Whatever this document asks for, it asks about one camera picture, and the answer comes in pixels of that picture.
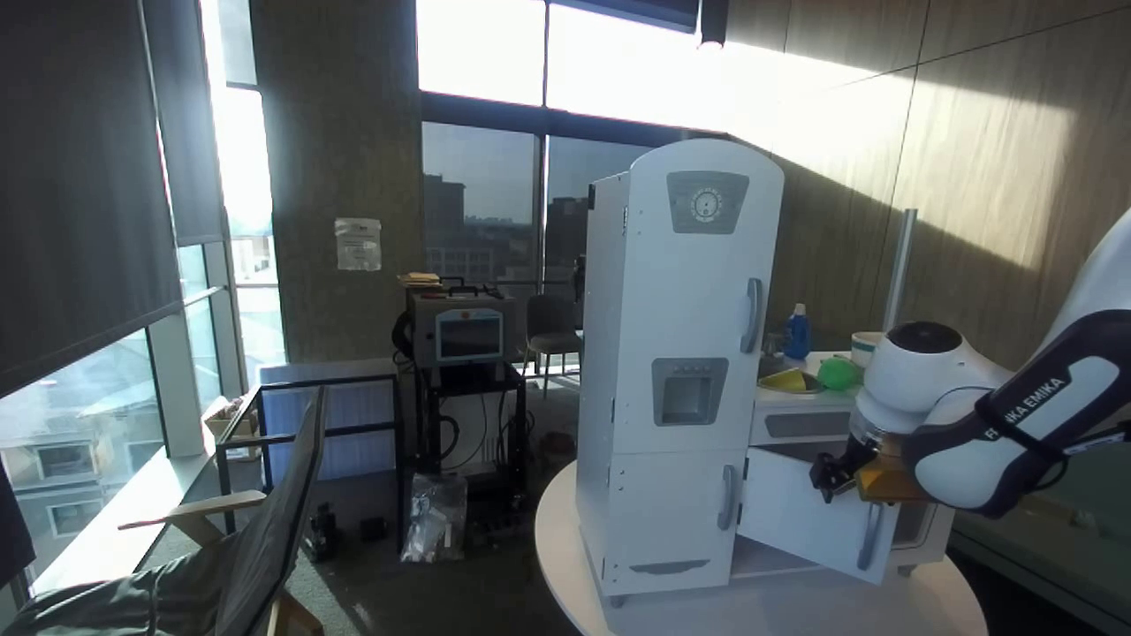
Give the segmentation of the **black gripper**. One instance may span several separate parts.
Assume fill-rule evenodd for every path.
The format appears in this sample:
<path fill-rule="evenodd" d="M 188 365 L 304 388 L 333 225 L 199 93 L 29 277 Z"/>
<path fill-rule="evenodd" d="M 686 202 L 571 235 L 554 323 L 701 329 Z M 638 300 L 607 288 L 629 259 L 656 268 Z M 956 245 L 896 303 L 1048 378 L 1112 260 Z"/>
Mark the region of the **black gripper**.
<path fill-rule="evenodd" d="M 862 470 L 876 461 L 871 442 L 849 439 L 841 451 L 820 451 L 808 463 L 808 484 L 820 490 L 824 502 L 836 495 L 867 495 Z"/>

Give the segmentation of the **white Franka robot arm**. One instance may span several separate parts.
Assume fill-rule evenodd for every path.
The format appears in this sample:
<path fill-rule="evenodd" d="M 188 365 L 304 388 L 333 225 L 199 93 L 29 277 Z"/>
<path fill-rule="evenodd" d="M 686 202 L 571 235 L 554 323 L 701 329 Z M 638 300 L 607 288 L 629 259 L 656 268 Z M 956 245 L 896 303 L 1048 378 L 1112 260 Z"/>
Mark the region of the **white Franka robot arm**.
<path fill-rule="evenodd" d="M 1131 212 L 1080 264 L 1039 351 L 1015 372 L 956 329 L 903 323 L 862 372 L 841 457 L 808 484 L 834 498 L 937 502 L 1003 516 L 1131 399 Z"/>

